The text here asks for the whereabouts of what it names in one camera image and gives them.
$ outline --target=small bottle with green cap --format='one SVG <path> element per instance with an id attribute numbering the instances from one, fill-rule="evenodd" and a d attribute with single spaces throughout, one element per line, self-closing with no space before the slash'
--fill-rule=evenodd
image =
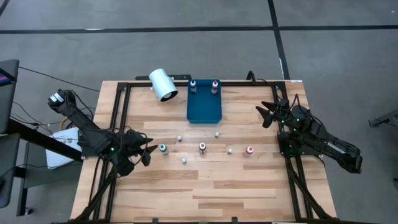
<path id="1" fill-rule="evenodd" d="M 162 152 L 163 155 L 167 155 L 169 153 L 165 144 L 161 144 L 159 146 L 159 150 Z"/>

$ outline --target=wood grain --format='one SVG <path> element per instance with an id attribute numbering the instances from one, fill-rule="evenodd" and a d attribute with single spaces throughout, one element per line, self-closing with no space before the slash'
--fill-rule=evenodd
<path id="1" fill-rule="evenodd" d="M 301 105 L 308 106 L 303 83 L 285 83 L 289 99 L 297 93 Z M 102 128 L 109 127 L 116 85 L 103 82 L 101 87 L 94 121 Z M 164 156 L 156 150 L 150 166 L 138 164 L 129 176 L 118 179 L 111 221 L 150 222 L 154 217 L 160 222 L 230 222 L 231 217 L 239 221 L 294 220 L 285 161 L 275 136 L 278 126 L 274 123 L 264 129 L 255 109 L 262 106 L 261 101 L 272 101 L 271 89 L 223 87 L 220 124 L 190 124 L 187 88 L 178 87 L 178 91 L 173 100 L 160 103 L 148 87 L 131 89 L 126 124 L 154 138 L 153 144 L 166 144 L 170 153 Z M 198 153 L 201 142 L 207 144 L 204 155 Z M 242 153 L 248 146 L 254 153 L 245 158 Z M 302 156 L 302 160 L 308 189 L 335 216 L 323 164 L 312 156 Z M 83 164 L 71 218 L 88 203 L 95 162 L 92 158 Z"/>

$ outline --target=blue bin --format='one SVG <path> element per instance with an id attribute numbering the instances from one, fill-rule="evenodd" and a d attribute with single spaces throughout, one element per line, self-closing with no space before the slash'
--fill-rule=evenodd
<path id="1" fill-rule="evenodd" d="M 188 81 L 187 119 L 192 124 L 218 124 L 223 118 L 221 109 L 221 82 L 218 82 L 216 95 L 211 94 L 211 84 L 215 80 L 195 80 L 197 92 L 191 93 Z"/>

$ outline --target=small bottle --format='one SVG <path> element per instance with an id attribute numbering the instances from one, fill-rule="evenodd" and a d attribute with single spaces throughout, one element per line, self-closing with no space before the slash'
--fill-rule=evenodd
<path id="1" fill-rule="evenodd" d="M 206 153 L 206 144 L 203 142 L 199 144 L 199 153 L 200 154 Z"/>
<path id="2" fill-rule="evenodd" d="M 213 84 L 211 84 L 211 94 L 216 95 L 218 90 L 218 82 L 214 80 Z"/>
<path id="3" fill-rule="evenodd" d="M 191 80 L 189 85 L 191 87 L 191 93 L 195 94 L 197 92 L 197 83 L 194 80 Z"/>
<path id="4" fill-rule="evenodd" d="M 244 157 L 249 157 L 254 152 L 253 147 L 249 146 L 243 153 Z"/>
<path id="5" fill-rule="evenodd" d="M 161 144 L 159 146 L 159 150 L 162 152 L 163 155 L 167 155 L 169 153 L 169 151 L 167 150 L 166 145 L 164 145 L 164 144 Z"/>

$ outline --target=black metal frame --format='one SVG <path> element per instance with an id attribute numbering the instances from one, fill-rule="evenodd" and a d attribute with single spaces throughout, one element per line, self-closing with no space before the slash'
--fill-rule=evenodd
<path id="1" fill-rule="evenodd" d="M 223 82 L 223 86 L 269 86 L 269 87 L 271 87 L 275 103 L 277 103 L 279 101 L 279 97 L 278 97 L 278 93 L 277 93 L 278 90 L 280 90 L 282 92 L 282 99 L 287 99 L 285 82 L 264 82 L 264 81 L 257 82 L 254 74 L 251 71 L 248 73 L 248 76 L 246 79 L 248 81 Z M 174 84 L 175 84 L 175 86 L 187 86 L 187 82 L 175 82 Z M 121 97 L 122 91 L 125 91 L 125 95 L 124 95 L 123 109 L 122 109 L 122 113 L 121 113 L 121 122 L 120 122 L 120 127 L 119 127 L 120 130 L 123 130 L 123 127 L 126 125 L 127 108 L 128 108 L 128 104 L 129 104 L 131 88 L 132 87 L 150 87 L 150 86 L 152 86 L 151 82 L 145 82 L 145 83 L 120 82 L 120 83 L 118 83 L 118 86 L 116 89 L 115 101 L 114 101 L 114 105 L 113 105 L 113 112 L 112 112 L 110 128 L 115 128 L 115 125 L 116 125 L 116 117 L 117 117 L 117 113 L 118 113 L 118 108 L 119 108 L 120 97 Z M 277 134 L 279 136 L 282 133 L 284 133 L 284 127 L 283 127 L 283 125 L 281 125 L 279 123 L 279 132 Z M 317 204 L 316 200 L 312 197 L 311 193 L 307 189 L 307 183 L 305 181 L 305 175 L 304 175 L 303 165 L 302 165 L 300 155 L 295 156 L 297 170 L 298 170 L 298 174 L 297 174 L 294 171 L 292 162 L 290 160 L 288 145 L 281 144 L 281 142 L 280 142 L 279 147 L 280 147 L 281 154 L 284 155 L 284 157 L 285 157 L 285 164 L 286 164 L 286 169 L 287 169 L 287 174 L 288 174 L 289 187 L 290 187 L 290 193 L 292 196 L 292 203 L 293 203 L 294 215 L 295 215 L 296 222 L 360 223 L 360 222 L 344 222 L 344 221 L 340 221 L 337 218 L 332 218 L 331 216 L 329 216 L 321 208 L 321 206 L 319 206 L 319 204 Z M 103 181 L 105 180 L 105 177 L 106 177 L 107 170 L 108 170 L 108 164 L 103 164 L 102 171 L 101 171 L 101 177 L 100 177 L 100 184 L 103 184 Z M 297 198 L 297 192 L 296 192 L 296 188 L 295 188 L 296 185 L 303 193 L 305 210 L 307 213 L 306 218 L 302 218 L 301 213 L 300 213 L 299 200 Z M 115 186 L 116 186 L 116 180 L 113 181 L 109 187 L 109 195 L 108 195 L 108 201 L 107 201 L 106 211 L 105 211 L 105 220 L 109 220 L 109 221 L 111 219 Z M 95 220 L 99 219 L 100 206 L 101 206 L 100 204 L 101 204 L 101 202 L 99 202 L 99 204 L 95 208 L 95 212 L 94 212 L 94 216 L 93 216 L 93 219 L 95 219 Z M 312 211 L 314 211 L 318 215 L 318 217 L 320 217 L 320 219 L 314 219 Z M 249 223 L 265 224 L 265 223 L 269 223 L 269 222 L 249 222 Z"/>

